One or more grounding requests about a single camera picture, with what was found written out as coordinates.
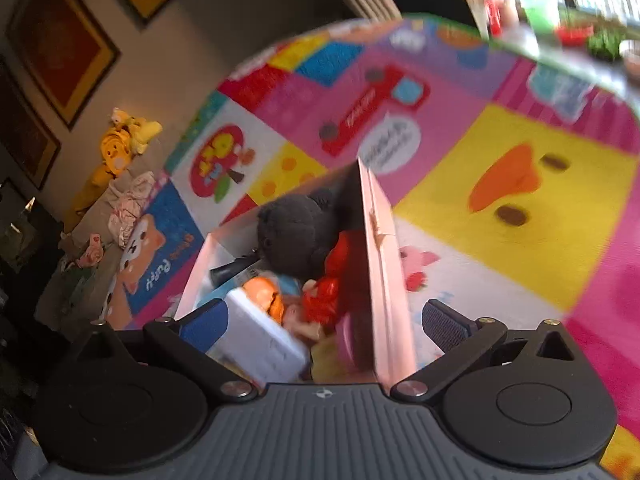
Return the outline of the pink cardboard box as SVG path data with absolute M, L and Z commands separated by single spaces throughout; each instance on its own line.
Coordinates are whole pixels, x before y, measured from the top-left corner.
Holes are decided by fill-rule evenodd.
M 395 385 L 416 370 L 390 202 L 354 162 L 210 232 L 178 335 L 258 387 Z

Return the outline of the green potted plant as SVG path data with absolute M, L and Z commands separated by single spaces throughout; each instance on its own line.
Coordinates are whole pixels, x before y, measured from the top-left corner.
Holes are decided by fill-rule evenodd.
M 620 44 L 626 38 L 624 30 L 598 28 L 587 40 L 587 51 L 593 58 L 613 63 L 620 59 Z

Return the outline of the white small box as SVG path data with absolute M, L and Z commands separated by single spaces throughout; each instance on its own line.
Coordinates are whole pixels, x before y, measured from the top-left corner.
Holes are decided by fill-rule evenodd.
M 242 288 L 230 290 L 224 303 L 228 326 L 209 354 L 233 364 L 259 387 L 297 382 L 310 365 L 306 344 L 255 306 Z

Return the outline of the colourful cartoon play mat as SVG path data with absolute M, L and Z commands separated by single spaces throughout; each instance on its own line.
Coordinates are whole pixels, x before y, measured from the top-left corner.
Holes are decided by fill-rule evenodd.
M 560 318 L 618 411 L 604 466 L 639 474 L 639 122 L 561 66 L 441 20 L 344 23 L 265 50 L 168 157 L 104 300 L 117 328 L 178 304 L 209 232 L 363 162 L 393 207 L 409 309 Z

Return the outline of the beige sofa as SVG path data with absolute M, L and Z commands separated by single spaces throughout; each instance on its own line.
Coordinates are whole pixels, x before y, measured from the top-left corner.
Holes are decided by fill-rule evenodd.
M 101 315 L 122 256 L 122 248 L 108 228 L 108 220 L 120 196 L 132 188 L 134 179 L 149 171 L 159 172 L 166 157 L 163 142 L 152 140 L 144 154 L 135 157 L 119 177 L 111 180 L 75 229 L 62 237 L 60 247 L 64 255 L 37 302 L 37 321 L 56 332 L 71 333 L 78 322 L 91 321 Z M 101 243 L 102 258 L 88 268 L 76 266 L 93 240 Z

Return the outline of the yellow plush toy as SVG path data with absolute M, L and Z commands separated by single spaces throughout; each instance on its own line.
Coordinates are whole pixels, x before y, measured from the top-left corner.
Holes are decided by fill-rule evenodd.
M 110 126 L 100 140 L 101 162 L 75 194 L 64 214 L 65 234 L 78 226 L 108 185 L 127 169 L 135 157 L 142 155 L 162 131 L 163 126 L 159 122 L 132 116 L 119 107 L 113 108 Z

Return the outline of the red hooded doll figure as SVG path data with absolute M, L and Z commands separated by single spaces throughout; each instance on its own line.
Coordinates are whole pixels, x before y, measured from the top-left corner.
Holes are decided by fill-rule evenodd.
M 369 301 L 366 237 L 363 230 L 342 231 L 324 260 L 324 274 L 303 292 L 304 318 L 332 333 L 346 313 L 366 308 Z

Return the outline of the black plush toy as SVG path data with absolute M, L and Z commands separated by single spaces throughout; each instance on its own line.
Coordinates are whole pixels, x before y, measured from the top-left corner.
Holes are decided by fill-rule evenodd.
M 258 252 L 273 271 L 299 281 L 318 280 L 345 222 L 340 186 L 286 194 L 257 214 Z

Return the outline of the red gold framed picture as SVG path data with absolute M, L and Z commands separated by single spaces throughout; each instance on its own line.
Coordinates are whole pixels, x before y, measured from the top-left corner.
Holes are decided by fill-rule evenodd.
M 6 36 L 69 129 L 120 57 L 84 0 L 17 0 Z

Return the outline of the small pink plush toy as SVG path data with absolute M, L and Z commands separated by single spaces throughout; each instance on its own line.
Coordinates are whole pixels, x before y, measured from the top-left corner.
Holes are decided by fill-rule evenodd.
M 76 266 L 81 269 L 97 266 L 104 257 L 102 238 L 99 233 L 89 236 L 88 245 L 84 253 L 75 260 Z

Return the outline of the red flower pot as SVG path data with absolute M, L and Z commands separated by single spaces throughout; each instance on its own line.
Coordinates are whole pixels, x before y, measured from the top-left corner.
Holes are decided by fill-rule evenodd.
M 554 34 L 562 47 L 583 47 L 594 34 L 594 26 L 591 24 L 563 24 L 559 25 Z

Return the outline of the dark framed picture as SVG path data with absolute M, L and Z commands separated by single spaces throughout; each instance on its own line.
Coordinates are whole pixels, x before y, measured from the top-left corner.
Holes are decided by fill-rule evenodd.
M 61 142 L 39 116 L 1 57 L 1 145 L 32 185 L 42 191 Z

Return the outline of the orange round toy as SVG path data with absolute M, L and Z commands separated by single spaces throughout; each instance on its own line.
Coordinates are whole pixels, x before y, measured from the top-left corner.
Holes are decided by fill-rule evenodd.
M 283 323 L 285 306 L 280 289 L 269 278 L 256 276 L 242 285 L 247 298 L 262 312 L 268 314 L 274 322 Z

